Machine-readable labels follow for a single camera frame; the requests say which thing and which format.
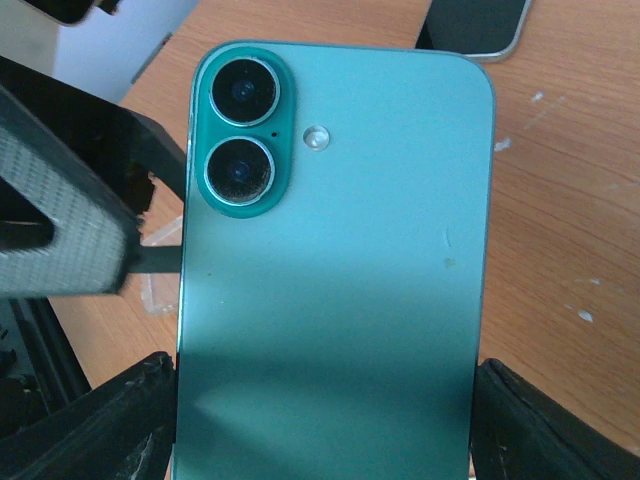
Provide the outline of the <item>teal green phone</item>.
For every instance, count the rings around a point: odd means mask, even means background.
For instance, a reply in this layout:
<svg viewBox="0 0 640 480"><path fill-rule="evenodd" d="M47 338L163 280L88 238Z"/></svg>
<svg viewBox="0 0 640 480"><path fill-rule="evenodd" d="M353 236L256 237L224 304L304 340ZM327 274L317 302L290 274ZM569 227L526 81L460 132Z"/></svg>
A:
<svg viewBox="0 0 640 480"><path fill-rule="evenodd" d="M189 109L176 479L465 479L495 95L453 53L240 40Z"/></svg>

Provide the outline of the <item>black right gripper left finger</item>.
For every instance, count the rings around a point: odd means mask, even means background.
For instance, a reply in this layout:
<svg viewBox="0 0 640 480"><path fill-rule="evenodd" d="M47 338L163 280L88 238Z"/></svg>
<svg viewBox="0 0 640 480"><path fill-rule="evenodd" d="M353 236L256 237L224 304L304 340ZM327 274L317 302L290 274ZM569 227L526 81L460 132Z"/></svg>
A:
<svg viewBox="0 0 640 480"><path fill-rule="evenodd" d="M3 479L163 479L176 422L171 356L154 352L1 441Z"/></svg>

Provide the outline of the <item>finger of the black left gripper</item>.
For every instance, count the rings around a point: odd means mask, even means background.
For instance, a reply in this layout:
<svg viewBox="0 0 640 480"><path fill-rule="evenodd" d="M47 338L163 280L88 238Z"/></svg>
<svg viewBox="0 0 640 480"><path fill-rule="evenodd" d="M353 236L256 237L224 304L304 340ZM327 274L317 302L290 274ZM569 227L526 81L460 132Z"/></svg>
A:
<svg viewBox="0 0 640 480"><path fill-rule="evenodd" d="M164 182L178 198L185 194L185 154L157 122L55 80L8 58L1 60L1 91L7 89L91 169L135 216L139 246L130 273L176 273L179 246L141 243L142 216ZM41 234L51 223L1 182L1 230Z"/></svg>
<svg viewBox="0 0 640 480"><path fill-rule="evenodd" d="M135 216L7 89L1 91L1 182L42 214L41 234L1 230L4 298L118 292L139 246Z"/></svg>

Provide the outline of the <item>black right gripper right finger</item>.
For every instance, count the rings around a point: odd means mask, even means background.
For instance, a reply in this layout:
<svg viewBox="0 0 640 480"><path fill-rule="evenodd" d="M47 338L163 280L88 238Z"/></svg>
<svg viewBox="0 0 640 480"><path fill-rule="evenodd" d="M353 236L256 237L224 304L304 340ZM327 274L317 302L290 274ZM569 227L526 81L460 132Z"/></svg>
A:
<svg viewBox="0 0 640 480"><path fill-rule="evenodd" d="M476 368L471 457L478 479L637 479L639 457L497 359Z"/></svg>

